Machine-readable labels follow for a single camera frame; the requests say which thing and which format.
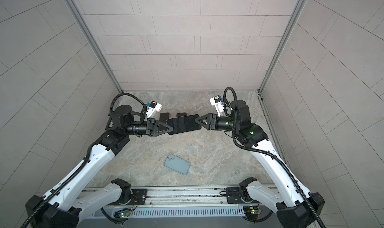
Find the light blue phone case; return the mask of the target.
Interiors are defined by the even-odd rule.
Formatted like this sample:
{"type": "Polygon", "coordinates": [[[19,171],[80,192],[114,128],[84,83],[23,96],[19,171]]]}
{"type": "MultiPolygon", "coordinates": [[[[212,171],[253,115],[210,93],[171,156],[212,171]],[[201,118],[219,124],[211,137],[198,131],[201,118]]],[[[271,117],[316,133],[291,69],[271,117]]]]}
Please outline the light blue phone case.
{"type": "Polygon", "coordinates": [[[180,174],[187,175],[191,167],[191,163],[180,157],[169,154],[166,157],[164,166],[180,174]]]}

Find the purple phone black screen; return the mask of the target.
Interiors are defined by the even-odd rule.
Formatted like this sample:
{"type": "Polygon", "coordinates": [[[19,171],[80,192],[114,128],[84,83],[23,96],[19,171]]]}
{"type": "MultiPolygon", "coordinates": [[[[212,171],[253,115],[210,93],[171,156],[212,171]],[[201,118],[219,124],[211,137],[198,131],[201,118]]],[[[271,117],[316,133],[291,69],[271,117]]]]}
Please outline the purple phone black screen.
{"type": "Polygon", "coordinates": [[[170,118],[170,113],[161,113],[160,114],[160,121],[162,123],[166,123],[169,118],[170,118]]]}

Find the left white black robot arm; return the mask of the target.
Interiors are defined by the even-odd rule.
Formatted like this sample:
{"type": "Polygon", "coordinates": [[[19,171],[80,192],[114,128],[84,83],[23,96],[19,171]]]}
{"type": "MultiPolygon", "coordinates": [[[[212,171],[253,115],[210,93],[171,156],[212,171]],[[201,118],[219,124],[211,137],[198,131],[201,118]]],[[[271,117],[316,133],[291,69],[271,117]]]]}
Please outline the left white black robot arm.
{"type": "Polygon", "coordinates": [[[146,118],[144,105],[140,121],[135,121],[135,112],[129,105],[110,111],[106,131],[87,149],[86,156],[69,174],[44,196],[34,195],[26,203],[28,218],[22,227],[75,228],[85,216],[90,202],[74,207],[78,195],[97,174],[130,141],[131,135],[156,137],[173,131],[173,128],[154,118],[146,118]]]}

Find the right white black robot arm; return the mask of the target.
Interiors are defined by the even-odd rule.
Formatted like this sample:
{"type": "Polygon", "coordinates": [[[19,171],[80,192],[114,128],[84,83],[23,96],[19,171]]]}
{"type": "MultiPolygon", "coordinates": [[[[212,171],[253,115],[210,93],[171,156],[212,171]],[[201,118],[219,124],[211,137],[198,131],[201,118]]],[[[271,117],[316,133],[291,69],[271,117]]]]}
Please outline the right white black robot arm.
{"type": "Polygon", "coordinates": [[[320,217],[324,198],[310,192],[292,173],[266,132],[252,122],[247,104],[241,100],[227,103],[220,96],[211,98],[210,102],[217,112],[197,118],[196,123],[207,130],[231,132],[235,145],[251,152],[277,187],[273,191],[255,178],[247,178],[240,183],[242,199],[262,203],[277,215],[284,228],[306,228],[313,222],[325,227],[320,217]]]}

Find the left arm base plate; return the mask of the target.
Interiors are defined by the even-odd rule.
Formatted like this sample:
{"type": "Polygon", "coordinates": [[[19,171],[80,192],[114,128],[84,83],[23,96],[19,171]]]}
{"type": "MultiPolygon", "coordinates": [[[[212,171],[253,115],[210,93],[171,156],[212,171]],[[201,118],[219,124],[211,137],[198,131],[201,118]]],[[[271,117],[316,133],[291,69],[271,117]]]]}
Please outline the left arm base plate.
{"type": "Polygon", "coordinates": [[[144,205],[147,193],[147,189],[131,189],[128,200],[126,202],[119,202],[119,204],[122,206],[144,205]]]}

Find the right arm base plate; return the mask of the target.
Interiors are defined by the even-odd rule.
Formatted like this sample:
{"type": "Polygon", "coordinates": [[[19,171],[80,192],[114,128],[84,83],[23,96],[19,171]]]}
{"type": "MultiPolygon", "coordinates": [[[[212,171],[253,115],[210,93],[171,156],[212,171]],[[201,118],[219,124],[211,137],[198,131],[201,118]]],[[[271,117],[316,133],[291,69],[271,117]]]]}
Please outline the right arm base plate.
{"type": "Polygon", "coordinates": [[[226,188],[225,196],[228,204],[246,204],[251,201],[245,191],[239,187],[226,188]]]}

